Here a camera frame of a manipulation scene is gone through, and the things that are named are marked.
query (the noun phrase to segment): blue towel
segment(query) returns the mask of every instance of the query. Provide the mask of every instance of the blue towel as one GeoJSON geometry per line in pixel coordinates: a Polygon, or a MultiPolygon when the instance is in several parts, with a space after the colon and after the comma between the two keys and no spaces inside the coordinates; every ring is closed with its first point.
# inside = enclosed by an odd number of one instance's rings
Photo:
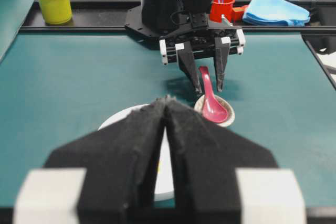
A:
{"type": "Polygon", "coordinates": [[[304,26],[309,11],[285,0],[251,0],[243,21],[265,26],[304,26]]]}

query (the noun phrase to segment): metal frame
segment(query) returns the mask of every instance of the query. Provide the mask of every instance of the metal frame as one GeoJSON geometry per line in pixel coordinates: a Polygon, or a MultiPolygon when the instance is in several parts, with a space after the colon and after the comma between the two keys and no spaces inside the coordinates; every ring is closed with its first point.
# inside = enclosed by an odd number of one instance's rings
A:
{"type": "MultiPolygon", "coordinates": [[[[248,5],[250,0],[237,0],[235,6],[248,5]]],[[[292,1],[292,3],[302,6],[304,8],[316,8],[316,7],[336,7],[335,0],[316,0],[316,1],[292,1]]],[[[139,6],[140,0],[71,0],[71,7],[73,11],[74,19],[79,15],[85,15],[85,13],[97,13],[97,15],[88,16],[79,25],[75,25],[71,22],[59,25],[51,26],[47,25],[41,15],[38,1],[35,0],[27,18],[22,25],[19,32],[121,32],[125,31],[124,22],[115,23],[112,20],[103,20],[98,15],[104,13],[115,13],[121,17],[121,20],[125,20],[127,10],[139,6]]],[[[277,33],[302,33],[303,35],[324,35],[324,36],[336,36],[336,26],[253,26],[242,23],[237,23],[241,26],[244,32],[277,32],[277,33]]]]}

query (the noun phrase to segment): white plate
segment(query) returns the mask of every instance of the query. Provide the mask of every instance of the white plate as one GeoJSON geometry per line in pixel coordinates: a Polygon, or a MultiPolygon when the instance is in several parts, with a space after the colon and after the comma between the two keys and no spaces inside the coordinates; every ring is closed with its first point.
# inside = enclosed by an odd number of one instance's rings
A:
{"type": "MultiPolygon", "coordinates": [[[[108,118],[103,124],[99,127],[98,130],[109,126],[116,121],[122,120],[126,118],[132,110],[138,110],[143,106],[148,104],[142,104],[133,106],[118,113],[114,114],[110,118],[108,118]]],[[[161,144],[160,150],[160,161],[159,161],[159,168],[158,168],[158,176],[156,178],[156,185],[155,185],[155,201],[167,200],[174,197],[174,184],[173,184],[173,175],[172,175],[172,165],[170,159],[170,152],[169,152],[169,144],[167,139],[166,129],[164,129],[163,139],[161,144]]]]}

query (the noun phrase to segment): spoon handle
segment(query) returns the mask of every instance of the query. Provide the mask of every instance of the spoon handle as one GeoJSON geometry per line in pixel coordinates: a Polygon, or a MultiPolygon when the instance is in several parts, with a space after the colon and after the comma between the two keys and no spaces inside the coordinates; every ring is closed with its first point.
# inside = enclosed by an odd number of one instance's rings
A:
{"type": "Polygon", "coordinates": [[[200,66],[199,70],[202,74],[202,80],[204,83],[205,98],[215,98],[214,91],[212,89],[212,84],[209,76],[208,67],[200,66]]]}

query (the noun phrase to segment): red cup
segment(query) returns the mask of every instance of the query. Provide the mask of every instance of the red cup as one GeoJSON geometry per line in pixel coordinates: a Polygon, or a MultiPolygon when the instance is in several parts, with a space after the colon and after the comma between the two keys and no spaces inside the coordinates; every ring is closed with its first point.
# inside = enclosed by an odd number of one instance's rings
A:
{"type": "Polygon", "coordinates": [[[224,0],[224,3],[221,3],[218,0],[214,0],[211,6],[210,20],[214,22],[222,22],[222,14],[225,18],[231,22],[232,20],[232,8],[236,0],[224,0]]]}

